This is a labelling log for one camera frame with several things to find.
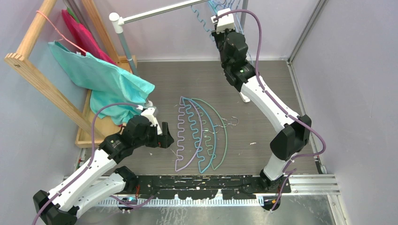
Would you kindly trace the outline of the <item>light blue wire hanger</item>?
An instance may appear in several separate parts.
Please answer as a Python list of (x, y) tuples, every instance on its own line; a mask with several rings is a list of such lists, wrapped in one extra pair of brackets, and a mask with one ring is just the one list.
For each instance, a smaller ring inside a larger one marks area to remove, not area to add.
[[(248, 3), (249, 3), (249, 0), (239, 0), (235, 6), (235, 9), (247, 10)], [(245, 27), (245, 21), (246, 21), (246, 14), (240, 13), (240, 16), (238, 16), (238, 14), (236, 13), (236, 18), (237, 18), (239, 33), (245, 34), (244, 27)]]

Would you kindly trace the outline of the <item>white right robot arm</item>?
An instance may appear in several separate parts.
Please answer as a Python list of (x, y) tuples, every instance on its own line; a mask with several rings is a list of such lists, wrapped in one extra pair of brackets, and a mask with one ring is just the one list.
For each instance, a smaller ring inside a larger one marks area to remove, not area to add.
[(260, 172), (261, 188), (271, 193), (282, 181), (287, 163), (308, 144), (312, 121), (309, 116), (299, 116), (290, 109), (256, 75), (255, 67), (246, 59), (248, 45), (243, 34), (226, 30), (212, 31), (211, 35), (228, 83), (253, 101), (276, 131), (270, 143), (272, 155)]

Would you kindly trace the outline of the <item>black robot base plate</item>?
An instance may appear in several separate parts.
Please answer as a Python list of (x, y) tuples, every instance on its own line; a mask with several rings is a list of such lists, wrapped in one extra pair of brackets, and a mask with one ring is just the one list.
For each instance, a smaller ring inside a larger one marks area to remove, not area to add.
[(142, 175), (119, 192), (121, 200), (144, 206), (261, 206), (278, 209), (286, 178), (267, 183), (256, 175)]

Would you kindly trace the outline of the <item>teal wavy plastic hanger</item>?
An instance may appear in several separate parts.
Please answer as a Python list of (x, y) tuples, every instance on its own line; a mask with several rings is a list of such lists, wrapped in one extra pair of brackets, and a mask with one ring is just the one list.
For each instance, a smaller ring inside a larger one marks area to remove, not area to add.
[[(217, 6), (215, 0), (208, 0), (207, 5), (212, 13), (215, 13)], [(190, 6), (191, 11), (195, 14), (197, 21), (202, 25), (203, 30), (208, 34), (210, 40), (212, 42), (215, 41), (214, 36), (212, 35), (212, 29), (207, 26), (207, 22), (204, 18), (201, 17), (200, 11), (196, 9), (193, 5)]]

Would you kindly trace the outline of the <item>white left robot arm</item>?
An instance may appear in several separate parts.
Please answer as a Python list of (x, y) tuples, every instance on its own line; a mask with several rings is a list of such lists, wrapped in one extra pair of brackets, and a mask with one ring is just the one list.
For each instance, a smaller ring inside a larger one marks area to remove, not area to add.
[(107, 136), (91, 157), (71, 176), (49, 191), (40, 190), (33, 196), (36, 216), (46, 225), (74, 225), (91, 207), (121, 191), (130, 194), (137, 187), (136, 175), (126, 166), (117, 168), (109, 178), (94, 182), (142, 146), (168, 148), (174, 139), (168, 123), (158, 126), (142, 115), (131, 118), (126, 127)]

